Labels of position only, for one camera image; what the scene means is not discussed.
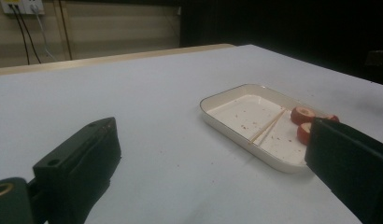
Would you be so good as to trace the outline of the thin bamboo skewer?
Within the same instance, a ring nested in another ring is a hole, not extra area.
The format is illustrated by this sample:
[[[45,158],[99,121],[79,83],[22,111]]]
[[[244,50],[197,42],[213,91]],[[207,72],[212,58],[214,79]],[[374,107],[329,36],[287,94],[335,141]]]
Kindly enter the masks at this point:
[[[274,118],[272,118],[270,121],[268,121],[265,125],[263,125],[261,127],[261,129],[259,131],[257,131],[255,134],[253,134],[249,140],[248,140],[248,144],[249,145],[252,145],[254,144],[254,142],[267,130],[269,129],[271,126],[273,126],[275,123],[277,123],[280,118],[285,114],[287,110],[282,110],[280,113],[278,113]]]

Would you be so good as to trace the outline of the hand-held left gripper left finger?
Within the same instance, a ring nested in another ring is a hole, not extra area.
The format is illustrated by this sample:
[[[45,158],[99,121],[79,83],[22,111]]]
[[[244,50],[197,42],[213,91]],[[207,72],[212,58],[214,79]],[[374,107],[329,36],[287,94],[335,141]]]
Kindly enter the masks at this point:
[[[49,224],[83,224],[120,160],[116,120],[106,118],[84,126],[36,163]]]

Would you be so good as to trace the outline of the white wall power socket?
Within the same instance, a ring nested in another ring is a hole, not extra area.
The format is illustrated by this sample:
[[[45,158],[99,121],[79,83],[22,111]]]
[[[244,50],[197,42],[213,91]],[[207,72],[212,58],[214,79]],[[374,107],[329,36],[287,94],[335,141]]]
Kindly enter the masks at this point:
[[[45,9],[42,0],[0,0],[5,14],[13,14],[19,10],[25,15],[44,15]]]

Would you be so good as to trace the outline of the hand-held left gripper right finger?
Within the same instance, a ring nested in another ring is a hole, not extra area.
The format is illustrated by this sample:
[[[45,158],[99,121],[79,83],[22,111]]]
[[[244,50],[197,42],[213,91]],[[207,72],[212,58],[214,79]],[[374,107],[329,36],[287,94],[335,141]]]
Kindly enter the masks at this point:
[[[341,122],[315,119],[305,161],[363,224],[383,224],[383,143]]]

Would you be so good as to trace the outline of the white rectangular tray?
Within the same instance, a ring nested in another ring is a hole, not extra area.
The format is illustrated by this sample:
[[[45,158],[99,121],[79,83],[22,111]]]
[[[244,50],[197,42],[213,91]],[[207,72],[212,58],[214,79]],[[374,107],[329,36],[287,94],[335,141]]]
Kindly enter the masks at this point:
[[[307,168],[306,146],[296,136],[291,111],[302,103],[264,86],[245,84],[206,97],[200,102],[203,120],[243,149],[283,173]],[[252,145],[249,138],[282,110],[280,120]]]

